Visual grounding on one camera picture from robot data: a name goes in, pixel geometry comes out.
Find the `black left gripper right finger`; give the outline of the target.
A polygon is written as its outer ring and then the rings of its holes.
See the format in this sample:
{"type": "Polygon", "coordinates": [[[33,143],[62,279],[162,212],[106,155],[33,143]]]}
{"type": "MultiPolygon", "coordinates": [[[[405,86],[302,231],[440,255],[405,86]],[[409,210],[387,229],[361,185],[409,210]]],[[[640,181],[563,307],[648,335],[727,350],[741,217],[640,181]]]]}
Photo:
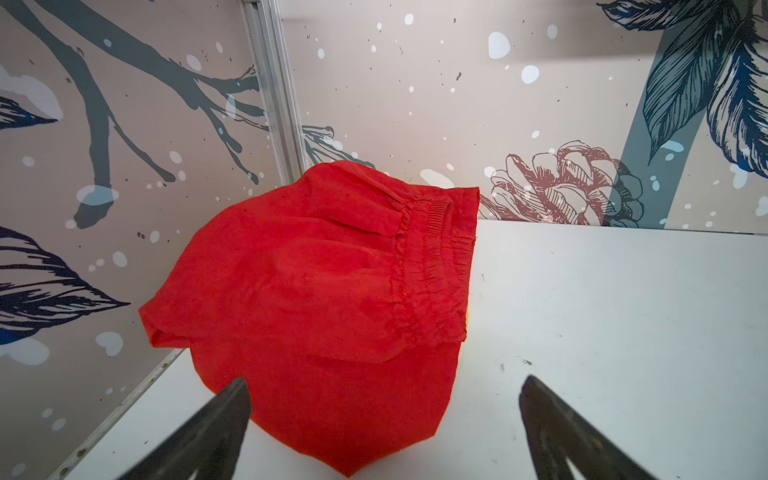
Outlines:
{"type": "Polygon", "coordinates": [[[655,478],[533,375],[519,408],[539,479],[572,479],[574,470],[586,479],[655,478]]]}

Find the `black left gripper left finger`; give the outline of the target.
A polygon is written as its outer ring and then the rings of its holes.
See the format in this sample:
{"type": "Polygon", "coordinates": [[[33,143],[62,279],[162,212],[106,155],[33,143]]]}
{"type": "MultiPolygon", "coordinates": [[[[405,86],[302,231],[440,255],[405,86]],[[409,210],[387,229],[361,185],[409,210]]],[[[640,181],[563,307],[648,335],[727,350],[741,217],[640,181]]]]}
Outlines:
{"type": "Polygon", "coordinates": [[[247,383],[232,381],[124,479],[231,479],[251,415],[247,383]]]}

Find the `red shorts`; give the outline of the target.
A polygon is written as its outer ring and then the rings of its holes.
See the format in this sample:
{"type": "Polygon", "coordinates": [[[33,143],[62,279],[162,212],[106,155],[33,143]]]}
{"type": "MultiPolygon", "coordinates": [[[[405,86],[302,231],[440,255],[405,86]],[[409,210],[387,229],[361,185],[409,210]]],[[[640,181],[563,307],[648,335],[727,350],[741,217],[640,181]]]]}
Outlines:
{"type": "Polygon", "coordinates": [[[465,341],[480,193],[316,165],[223,210],[139,311],[202,382],[344,476],[434,436],[465,341]]]}

